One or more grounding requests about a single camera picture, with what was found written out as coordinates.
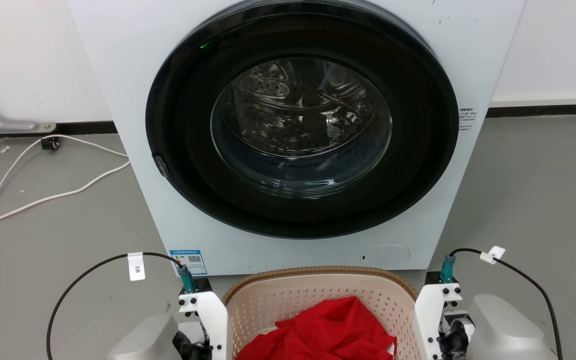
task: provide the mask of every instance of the black round door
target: black round door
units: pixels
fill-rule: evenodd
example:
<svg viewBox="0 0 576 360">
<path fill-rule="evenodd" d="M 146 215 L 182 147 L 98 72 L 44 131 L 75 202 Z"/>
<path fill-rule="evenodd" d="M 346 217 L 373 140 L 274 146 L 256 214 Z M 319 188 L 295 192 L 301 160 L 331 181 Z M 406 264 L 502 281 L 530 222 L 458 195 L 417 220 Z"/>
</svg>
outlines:
<svg viewBox="0 0 576 360">
<path fill-rule="evenodd" d="M 206 214 L 272 237 L 354 233 L 414 205 L 451 159 L 457 101 L 423 40 L 382 16 L 275 1 L 204 23 L 148 96 L 162 174 Z"/>
</svg>

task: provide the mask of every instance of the white washing machine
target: white washing machine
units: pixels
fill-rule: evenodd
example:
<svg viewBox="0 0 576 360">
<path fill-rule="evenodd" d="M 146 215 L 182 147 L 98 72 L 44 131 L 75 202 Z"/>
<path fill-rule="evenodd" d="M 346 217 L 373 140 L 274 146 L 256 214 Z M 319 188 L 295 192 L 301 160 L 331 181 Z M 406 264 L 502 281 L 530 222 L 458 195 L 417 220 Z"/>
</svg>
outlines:
<svg viewBox="0 0 576 360">
<path fill-rule="evenodd" d="M 216 276 L 426 269 L 524 2 L 70 7 L 166 250 Z"/>
</svg>

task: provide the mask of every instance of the gray floor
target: gray floor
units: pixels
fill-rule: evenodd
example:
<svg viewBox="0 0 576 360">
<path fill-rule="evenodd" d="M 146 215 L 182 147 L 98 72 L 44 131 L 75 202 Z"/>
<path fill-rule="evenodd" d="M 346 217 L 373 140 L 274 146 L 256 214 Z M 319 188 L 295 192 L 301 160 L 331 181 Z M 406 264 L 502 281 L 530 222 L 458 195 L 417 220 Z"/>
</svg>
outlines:
<svg viewBox="0 0 576 360">
<path fill-rule="evenodd" d="M 122 149 L 116 135 L 83 138 Z M 10 146 L 0 152 L 0 179 L 31 141 L 0 142 L 0 150 Z M 0 214 L 77 189 L 123 161 L 74 141 L 63 141 L 55 153 L 37 146 L 1 192 Z M 451 249 L 493 245 L 506 248 L 504 259 L 550 294 L 564 355 L 576 358 L 576 116 L 484 123 L 431 268 L 438 269 Z M 44 359 L 46 325 L 67 285 L 100 260 L 136 251 L 165 249 L 130 168 L 83 193 L 0 221 L 0 360 Z M 147 259 L 146 280 L 130 282 L 126 261 L 117 260 L 80 282 L 55 321 L 55 358 L 104 359 L 144 317 L 177 314 L 181 284 L 169 266 Z M 466 299 L 482 292 L 507 299 L 553 344 L 544 300 L 523 278 L 468 253 L 458 256 L 455 268 Z M 425 274 L 401 273 L 417 287 Z M 222 294 L 237 279 L 220 277 L 213 283 Z"/>
</svg>

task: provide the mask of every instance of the laundry basket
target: laundry basket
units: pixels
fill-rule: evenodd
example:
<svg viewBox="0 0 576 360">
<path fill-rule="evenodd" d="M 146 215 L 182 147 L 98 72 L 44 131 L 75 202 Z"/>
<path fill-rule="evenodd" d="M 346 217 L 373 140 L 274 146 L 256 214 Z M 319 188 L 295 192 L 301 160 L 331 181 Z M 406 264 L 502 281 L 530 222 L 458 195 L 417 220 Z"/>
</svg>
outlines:
<svg viewBox="0 0 576 360">
<path fill-rule="evenodd" d="M 231 287 L 223 297 L 233 325 L 233 358 L 256 335 L 275 330 L 327 299 L 355 296 L 397 337 L 396 360 L 420 360 L 414 337 L 417 292 L 390 271 L 356 266 L 314 266 L 257 273 Z"/>
</svg>

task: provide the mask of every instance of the red cloth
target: red cloth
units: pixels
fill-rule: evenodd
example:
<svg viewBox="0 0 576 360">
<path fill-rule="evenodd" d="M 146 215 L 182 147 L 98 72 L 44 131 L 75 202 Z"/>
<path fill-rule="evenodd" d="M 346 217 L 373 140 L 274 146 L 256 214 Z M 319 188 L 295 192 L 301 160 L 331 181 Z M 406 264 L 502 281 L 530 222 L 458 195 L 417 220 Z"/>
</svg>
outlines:
<svg viewBox="0 0 576 360">
<path fill-rule="evenodd" d="M 393 360 L 387 349 L 397 337 L 354 296 L 322 301 L 275 325 L 241 349 L 237 360 Z"/>
</svg>

